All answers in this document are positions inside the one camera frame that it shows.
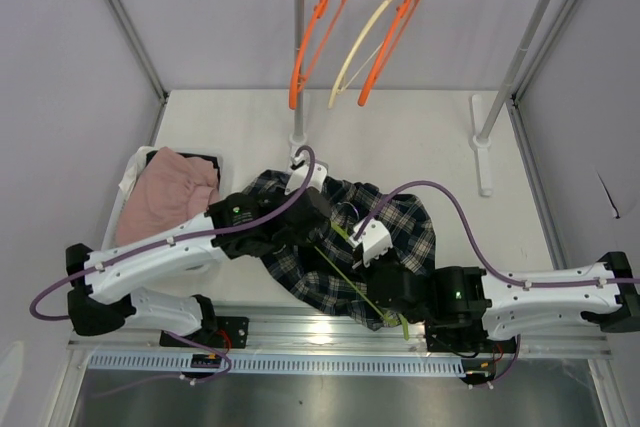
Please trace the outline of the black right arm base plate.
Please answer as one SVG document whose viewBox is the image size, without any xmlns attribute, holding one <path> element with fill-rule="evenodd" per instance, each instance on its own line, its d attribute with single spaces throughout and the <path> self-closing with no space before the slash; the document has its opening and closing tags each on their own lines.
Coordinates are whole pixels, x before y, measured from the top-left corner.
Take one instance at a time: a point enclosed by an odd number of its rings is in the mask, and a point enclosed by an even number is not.
<svg viewBox="0 0 640 427">
<path fill-rule="evenodd" d="M 424 337 L 427 350 L 432 353 L 451 353 L 472 359 L 480 354 L 509 353 L 516 350 L 516 339 L 496 341 L 489 338 L 480 322 L 463 328 L 444 328 L 426 325 Z"/>
</svg>

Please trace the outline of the navy plaid skirt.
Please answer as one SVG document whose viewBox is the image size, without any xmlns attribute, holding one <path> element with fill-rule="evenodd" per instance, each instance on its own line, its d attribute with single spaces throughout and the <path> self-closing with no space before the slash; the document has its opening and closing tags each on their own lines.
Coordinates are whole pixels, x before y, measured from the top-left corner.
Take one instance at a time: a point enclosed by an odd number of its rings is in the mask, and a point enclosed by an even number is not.
<svg viewBox="0 0 640 427">
<path fill-rule="evenodd" d="M 352 183 L 331 177 L 325 180 L 322 193 L 331 206 L 329 233 L 316 246 L 286 247 L 262 257 L 261 261 L 270 276 L 298 300 L 324 314 L 348 316 L 356 321 L 353 310 L 360 307 L 358 296 L 339 276 L 333 275 L 333 269 L 315 247 L 321 247 L 352 279 L 362 280 L 352 271 L 352 248 L 342 234 L 364 219 L 384 194 L 370 183 Z M 411 194 L 395 196 L 383 207 L 377 219 L 389 230 L 399 252 L 419 260 L 431 258 L 435 261 L 435 230 L 418 197 Z"/>
</svg>

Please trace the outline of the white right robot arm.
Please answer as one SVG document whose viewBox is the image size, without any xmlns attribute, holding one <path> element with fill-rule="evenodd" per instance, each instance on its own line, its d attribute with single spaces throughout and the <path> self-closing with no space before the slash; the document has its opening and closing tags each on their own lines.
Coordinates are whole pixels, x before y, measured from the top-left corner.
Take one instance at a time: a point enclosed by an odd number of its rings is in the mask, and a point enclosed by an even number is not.
<svg viewBox="0 0 640 427">
<path fill-rule="evenodd" d="M 513 353 L 518 337 L 554 327 L 593 324 L 610 334 L 639 329 L 639 292 L 622 252 L 524 280 L 461 266 L 419 275 L 395 252 L 358 263 L 355 271 L 375 307 L 423 324 L 430 352 Z"/>
</svg>

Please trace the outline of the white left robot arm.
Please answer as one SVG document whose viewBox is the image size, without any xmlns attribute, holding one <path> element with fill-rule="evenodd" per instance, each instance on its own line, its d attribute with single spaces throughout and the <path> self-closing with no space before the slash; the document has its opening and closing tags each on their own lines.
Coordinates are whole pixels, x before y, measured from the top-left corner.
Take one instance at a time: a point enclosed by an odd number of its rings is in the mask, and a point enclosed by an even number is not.
<svg viewBox="0 0 640 427">
<path fill-rule="evenodd" d="M 220 330 L 212 301 L 195 294 L 176 297 L 148 289 L 152 281 L 211 263 L 262 258 L 285 247 L 308 246 L 330 224 L 330 203 L 315 187 L 282 193 L 234 193 L 187 222 L 113 251 L 83 244 L 68 248 L 74 275 L 67 295 L 76 334 L 105 335 L 123 327 L 162 331 L 197 347 L 215 345 Z"/>
</svg>

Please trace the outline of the green hanger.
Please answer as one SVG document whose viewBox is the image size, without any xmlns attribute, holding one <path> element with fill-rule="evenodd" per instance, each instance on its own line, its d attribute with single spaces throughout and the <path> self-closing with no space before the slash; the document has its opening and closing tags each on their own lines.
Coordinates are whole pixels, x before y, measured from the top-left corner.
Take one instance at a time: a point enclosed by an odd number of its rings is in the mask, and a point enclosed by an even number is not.
<svg viewBox="0 0 640 427">
<path fill-rule="evenodd" d="M 384 311 L 379 308 L 374 302 L 372 302 L 367 296 L 366 291 L 362 290 L 364 286 L 363 280 L 352 279 L 345 271 L 341 270 L 332 259 L 322 250 L 321 247 L 315 247 L 316 252 L 320 257 L 333 269 L 333 275 L 339 276 L 343 282 L 349 286 L 349 288 L 358 296 L 360 307 L 353 310 L 353 318 L 360 322 L 365 327 L 372 331 L 377 331 L 380 328 L 395 328 L 400 327 L 402 329 L 403 339 L 408 341 L 409 336 L 409 324 L 407 319 L 401 314 L 391 314 L 389 311 Z"/>
</svg>

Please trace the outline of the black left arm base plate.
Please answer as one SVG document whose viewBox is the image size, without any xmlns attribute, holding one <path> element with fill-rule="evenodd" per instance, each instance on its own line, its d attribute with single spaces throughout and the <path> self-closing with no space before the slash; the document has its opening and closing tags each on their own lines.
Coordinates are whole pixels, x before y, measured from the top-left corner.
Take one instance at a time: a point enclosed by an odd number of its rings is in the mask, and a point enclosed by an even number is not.
<svg viewBox="0 0 640 427">
<path fill-rule="evenodd" d="M 171 333 L 215 349 L 244 349 L 249 334 L 249 319 L 216 316 L 213 319 L 175 321 L 160 334 L 159 344 L 162 347 L 187 347 L 187 344 L 172 337 Z"/>
</svg>

